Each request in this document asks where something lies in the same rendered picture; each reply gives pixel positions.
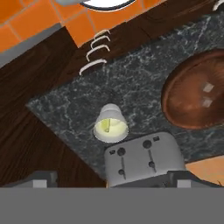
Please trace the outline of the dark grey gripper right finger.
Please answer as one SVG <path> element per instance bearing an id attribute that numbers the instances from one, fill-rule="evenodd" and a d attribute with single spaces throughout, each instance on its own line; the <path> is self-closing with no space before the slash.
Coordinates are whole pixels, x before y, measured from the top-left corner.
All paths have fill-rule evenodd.
<path id="1" fill-rule="evenodd" d="M 198 178 L 190 171 L 168 171 L 169 183 L 172 187 L 177 188 L 203 188 L 213 187 L 222 188 L 222 184 L 215 184 L 201 178 Z"/>

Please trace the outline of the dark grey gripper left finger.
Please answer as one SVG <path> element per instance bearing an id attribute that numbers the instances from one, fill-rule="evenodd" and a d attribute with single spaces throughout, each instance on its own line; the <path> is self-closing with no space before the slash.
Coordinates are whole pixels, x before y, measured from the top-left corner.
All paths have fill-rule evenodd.
<path id="1" fill-rule="evenodd" d="M 24 179 L 4 185 L 3 187 L 18 188 L 55 188 L 58 186 L 56 171 L 35 171 Z"/>

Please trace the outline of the brown wooden bowl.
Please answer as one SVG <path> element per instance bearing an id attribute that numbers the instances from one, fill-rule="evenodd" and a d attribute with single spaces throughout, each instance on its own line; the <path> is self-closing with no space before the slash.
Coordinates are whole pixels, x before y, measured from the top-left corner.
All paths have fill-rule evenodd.
<path id="1" fill-rule="evenodd" d="M 196 53 L 168 75 L 161 108 L 173 125 L 202 130 L 224 123 L 224 49 Z"/>

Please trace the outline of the glass of lemonade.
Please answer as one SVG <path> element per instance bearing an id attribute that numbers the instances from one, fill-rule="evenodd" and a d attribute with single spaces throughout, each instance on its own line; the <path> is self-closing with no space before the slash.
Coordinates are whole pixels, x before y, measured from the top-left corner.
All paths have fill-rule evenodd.
<path id="1" fill-rule="evenodd" d="M 104 105 L 94 124 L 94 136 L 104 143 L 114 144 L 128 134 L 129 127 L 120 108 L 113 103 Z"/>

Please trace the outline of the grey toaster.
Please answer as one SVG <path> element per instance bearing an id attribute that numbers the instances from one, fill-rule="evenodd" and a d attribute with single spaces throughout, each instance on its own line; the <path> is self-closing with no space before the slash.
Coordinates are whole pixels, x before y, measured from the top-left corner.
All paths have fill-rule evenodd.
<path id="1" fill-rule="evenodd" d="M 175 137 L 164 131 L 114 144 L 104 159 L 108 187 L 142 186 L 168 171 L 186 170 Z"/>

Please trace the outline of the dark wood cupboard run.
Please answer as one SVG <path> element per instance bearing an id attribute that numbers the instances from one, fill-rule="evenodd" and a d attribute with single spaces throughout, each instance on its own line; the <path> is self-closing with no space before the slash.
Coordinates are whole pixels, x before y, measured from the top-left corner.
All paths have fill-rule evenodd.
<path id="1" fill-rule="evenodd" d="M 56 171 L 62 187 L 104 186 L 104 144 L 93 133 L 109 102 L 130 134 L 169 130 L 161 89 L 182 60 L 224 47 L 224 8 L 215 0 L 136 0 L 115 13 L 79 9 L 32 49 L 0 68 L 0 186 L 35 171 Z M 102 39 L 90 54 L 94 35 Z"/>

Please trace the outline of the white round black-rimmed thing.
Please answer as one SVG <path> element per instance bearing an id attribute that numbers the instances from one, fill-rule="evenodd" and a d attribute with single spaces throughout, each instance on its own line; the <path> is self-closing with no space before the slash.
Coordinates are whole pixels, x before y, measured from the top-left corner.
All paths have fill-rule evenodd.
<path id="1" fill-rule="evenodd" d="M 119 11 L 133 4 L 136 0 L 55 0 L 62 6 L 80 4 L 94 11 Z"/>

